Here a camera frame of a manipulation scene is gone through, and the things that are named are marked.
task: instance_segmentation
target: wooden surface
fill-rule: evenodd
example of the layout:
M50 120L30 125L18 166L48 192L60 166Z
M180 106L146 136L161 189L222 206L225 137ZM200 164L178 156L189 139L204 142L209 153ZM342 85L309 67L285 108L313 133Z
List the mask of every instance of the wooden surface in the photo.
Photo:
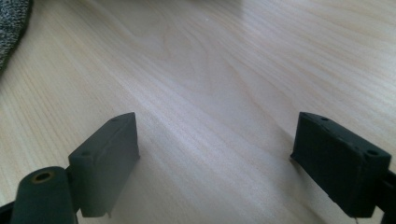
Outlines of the wooden surface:
M131 181L80 223L355 223L289 156L300 111L396 156L395 18L391 0L37 0L0 78L0 204L134 111Z

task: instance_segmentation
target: gray knit textile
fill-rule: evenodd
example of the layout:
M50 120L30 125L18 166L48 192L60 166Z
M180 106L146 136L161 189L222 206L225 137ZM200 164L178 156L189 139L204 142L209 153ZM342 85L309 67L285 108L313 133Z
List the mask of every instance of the gray knit textile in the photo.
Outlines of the gray knit textile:
M0 0L0 75L23 36L33 1Z

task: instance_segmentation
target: light wood grain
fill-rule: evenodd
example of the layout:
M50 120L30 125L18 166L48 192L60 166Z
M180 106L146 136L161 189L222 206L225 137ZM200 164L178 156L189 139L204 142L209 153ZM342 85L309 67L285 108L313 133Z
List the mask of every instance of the light wood grain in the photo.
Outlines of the light wood grain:
M80 223L355 223L289 156L300 111L396 155L395 18L391 0L35 1L0 78L0 204L134 111L131 181Z

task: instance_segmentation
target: screw hole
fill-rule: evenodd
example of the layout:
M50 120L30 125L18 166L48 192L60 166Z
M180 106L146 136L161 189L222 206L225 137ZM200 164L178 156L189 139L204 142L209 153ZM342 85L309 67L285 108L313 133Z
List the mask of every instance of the screw hole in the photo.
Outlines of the screw hole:
M378 156L378 152L373 151L373 150L367 150L367 153L372 155L372 156Z
M32 179L32 182L34 184L41 184L41 183L49 181L53 177L54 177L53 172L43 172L43 173L35 175Z

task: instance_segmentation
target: clamp jaw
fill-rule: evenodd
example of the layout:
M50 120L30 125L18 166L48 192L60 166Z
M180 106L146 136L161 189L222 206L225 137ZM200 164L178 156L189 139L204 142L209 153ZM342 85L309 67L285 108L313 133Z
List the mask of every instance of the clamp jaw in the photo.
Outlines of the clamp jaw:
M391 156L336 122L300 113L291 158L350 217L371 217L378 206L382 223L396 223L396 175Z
M110 214L139 159L134 113L109 120L68 157L70 166L27 175L15 202L0 208L0 224L78 223Z

